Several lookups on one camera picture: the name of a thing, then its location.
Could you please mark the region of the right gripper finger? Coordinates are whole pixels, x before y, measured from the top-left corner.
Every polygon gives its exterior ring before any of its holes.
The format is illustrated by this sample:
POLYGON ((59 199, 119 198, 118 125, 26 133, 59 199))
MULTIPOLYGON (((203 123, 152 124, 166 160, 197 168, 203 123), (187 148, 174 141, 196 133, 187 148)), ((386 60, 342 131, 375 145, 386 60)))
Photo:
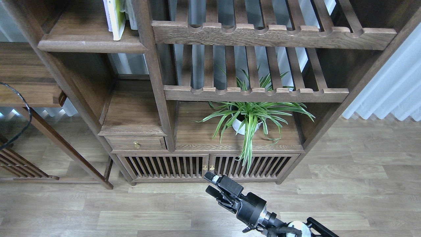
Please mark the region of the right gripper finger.
POLYGON ((217 189, 215 189, 212 186, 208 186, 206 188, 206 193, 213 196, 217 200, 218 204, 220 204, 222 206, 230 206, 231 205, 230 201, 225 197, 224 193, 219 192, 217 189))
POLYGON ((204 175, 204 179, 214 184, 226 197, 240 198, 242 195, 244 187, 226 175, 219 177, 208 171, 204 175))

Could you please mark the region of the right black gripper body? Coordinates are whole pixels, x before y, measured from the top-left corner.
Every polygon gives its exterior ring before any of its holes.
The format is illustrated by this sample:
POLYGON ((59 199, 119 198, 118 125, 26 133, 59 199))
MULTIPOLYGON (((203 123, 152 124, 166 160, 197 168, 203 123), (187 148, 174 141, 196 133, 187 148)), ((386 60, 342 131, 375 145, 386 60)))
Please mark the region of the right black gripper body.
POLYGON ((246 196, 221 194, 219 205, 235 214, 237 219, 249 227, 264 226, 264 219, 267 216, 266 201, 252 192, 246 196))

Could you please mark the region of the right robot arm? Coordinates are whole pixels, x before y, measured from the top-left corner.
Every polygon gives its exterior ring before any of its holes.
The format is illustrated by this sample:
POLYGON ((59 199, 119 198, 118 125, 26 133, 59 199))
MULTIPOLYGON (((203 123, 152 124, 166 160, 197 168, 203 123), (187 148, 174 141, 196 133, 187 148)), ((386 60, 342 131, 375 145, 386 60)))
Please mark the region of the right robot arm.
POLYGON ((317 222, 312 217, 307 222, 282 222, 275 213, 266 210, 266 201, 252 192, 243 195, 243 186, 230 177, 222 177, 208 171, 204 178, 217 188, 208 186, 206 192, 218 204, 247 225, 242 232, 257 230, 267 237, 337 237, 337 234, 317 222))

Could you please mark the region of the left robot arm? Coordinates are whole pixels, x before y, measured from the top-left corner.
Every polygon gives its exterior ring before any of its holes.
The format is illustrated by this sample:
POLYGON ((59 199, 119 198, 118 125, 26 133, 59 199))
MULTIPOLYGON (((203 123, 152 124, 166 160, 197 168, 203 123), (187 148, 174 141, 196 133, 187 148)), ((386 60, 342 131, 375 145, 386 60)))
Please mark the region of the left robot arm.
POLYGON ((11 145, 14 141, 16 141, 24 132, 25 130, 30 126, 31 122, 32 122, 32 118, 33 118, 33 114, 31 112, 30 106, 27 103, 27 101, 24 99, 24 97, 22 96, 22 94, 17 91, 16 89, 14 89, 13 87, 11 87, 10 85, 1 82, 1 85, 4 85, 5 87, 8 87, 10 90, 12 90, 16 95, 18 95, 20 97, 20 99, 23 101, 25 108, 27 109, 27 111, 29 112, 29 120, 28 123, 25 127, 22 128, 22 130, 17 133, 12 139, 6 141, 4 144, 1 145, 0 150, 5 149, 6 147, 8 147, 9 145, 11 145))

